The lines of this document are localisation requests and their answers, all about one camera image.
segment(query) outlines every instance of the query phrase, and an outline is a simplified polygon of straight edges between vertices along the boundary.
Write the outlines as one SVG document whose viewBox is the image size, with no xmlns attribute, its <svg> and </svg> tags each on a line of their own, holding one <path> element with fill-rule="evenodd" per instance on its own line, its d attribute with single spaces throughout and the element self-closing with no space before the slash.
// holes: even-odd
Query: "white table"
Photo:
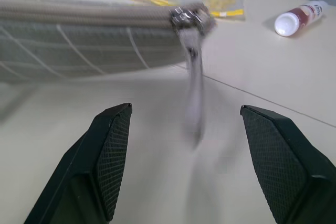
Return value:
<svg viewBox="0 0 336 224">
<path fill-rule="evenodd" d="M 183 64 L 35 87 L 0 127 L 2 222 L 24 222 L 96 114 L 131 102 L 113 224 L 275 223 L 251 162 L 242 104 L 290 117 L 336 164 L 336 7 L 295 38 L 279 37 L 271 27 L 275 15 L 303 2 L 245 0 L 244 22 L 218 22 L 203 47 L 206 132 L 195 151 L 181 133 Z"/>
</svg>

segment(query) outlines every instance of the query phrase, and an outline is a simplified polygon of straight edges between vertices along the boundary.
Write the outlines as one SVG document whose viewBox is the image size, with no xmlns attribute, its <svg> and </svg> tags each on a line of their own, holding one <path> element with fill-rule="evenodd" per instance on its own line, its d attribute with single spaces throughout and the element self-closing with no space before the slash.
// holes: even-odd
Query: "metal zipper pull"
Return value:
<svg viewBox="0 0 336 224">
<path fill-rule="evenodd" d="M 190 74 L 188 104 L 185 111 L 185 129 L 198 144 L 203 134 L 203 66 L 202 37 L 212 28 L 213 18 L 202 9 L 191 11 L 176 8 L 171 12 L 171 23 L 186 51 Z"/>
</svg>

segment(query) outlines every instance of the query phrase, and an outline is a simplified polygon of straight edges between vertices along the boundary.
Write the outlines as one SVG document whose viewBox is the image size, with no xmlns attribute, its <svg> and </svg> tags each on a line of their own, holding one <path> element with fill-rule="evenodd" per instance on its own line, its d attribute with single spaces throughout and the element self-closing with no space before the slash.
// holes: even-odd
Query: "zipper pouch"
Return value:
<svg viewBox="0 0 336 224">
<path fill-rule="evenodd" d="M 135 6 L 0 0 L 0 81 L 64 80 L 186 60 L 192 107 L 187 109 L 187 121 L 198 135 L 195 125 L 201 120 L 203 85 L 201 41 L 213 24 L 202 3 Z"/>
</svg>

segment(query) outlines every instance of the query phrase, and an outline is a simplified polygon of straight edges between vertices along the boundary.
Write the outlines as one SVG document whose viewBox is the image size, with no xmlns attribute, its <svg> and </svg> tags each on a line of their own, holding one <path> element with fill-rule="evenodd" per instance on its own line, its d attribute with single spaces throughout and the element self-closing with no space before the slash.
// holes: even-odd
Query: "yellow object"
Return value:
<svg viewBox="0 0 336 224">
<path fill-rule="evenodd" d="M 149 1 L 155 5 L 160 6 L 174 6 L 177 5 L 176 2 L 170 1 L 170 0 L 145 0 Z M 210 5 L 212 6 L 218 6 L 218 3 L 221 4 L 221 6 L 224 8 L 224 6 L 234 3 L 235 0 L 208 0 L 210 1 Z M 244 14 L 243 9 L 233 10 L 233 11 L 227 11 L 227 12 L 211 12 L 211 14 L 216 18 L 224 18 L 228 16 L 239 16 Z"/>
</svg>

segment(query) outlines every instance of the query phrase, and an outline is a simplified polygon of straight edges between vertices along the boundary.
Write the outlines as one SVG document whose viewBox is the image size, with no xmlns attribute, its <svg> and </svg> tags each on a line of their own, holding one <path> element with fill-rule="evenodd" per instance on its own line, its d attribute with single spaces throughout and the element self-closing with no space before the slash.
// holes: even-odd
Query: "plastic bottle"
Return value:
<svg viewBox="0 0 336 224">
<path fill-rule="evenodd" d="M 277 34 L 287 37 L 322 17 L 328 8 L 325 1 L 310 1 L 281 14 L 274 24 Z"/>
</svg>

